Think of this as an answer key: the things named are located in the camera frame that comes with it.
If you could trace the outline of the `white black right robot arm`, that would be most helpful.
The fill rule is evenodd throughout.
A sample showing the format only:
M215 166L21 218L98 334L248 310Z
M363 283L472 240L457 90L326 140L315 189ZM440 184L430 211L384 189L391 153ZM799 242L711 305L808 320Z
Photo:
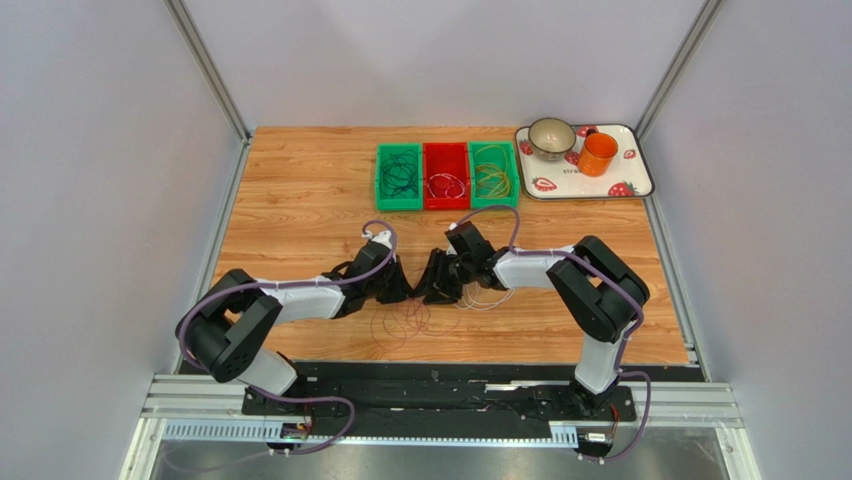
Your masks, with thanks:
M453 304L472 283L500 291L555 291L584 334L568 400L586 416L606 409L618 385L627 339L641 324L650 298L644 281L595 236L561 249L496 249L470 221L445 236L448 248L430 253L413 297Z

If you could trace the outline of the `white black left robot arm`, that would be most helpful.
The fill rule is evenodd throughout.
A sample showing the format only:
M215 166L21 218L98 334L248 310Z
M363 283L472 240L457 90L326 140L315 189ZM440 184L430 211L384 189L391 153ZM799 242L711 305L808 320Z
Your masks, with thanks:
M309 280L275 283L232 269L178 323L176 337L187 359L217 382L238 380L282 395L298 372L283 354L265 347L274 326L342 318L368 300L395 304L411 293L391 244L373 239L353 260Z

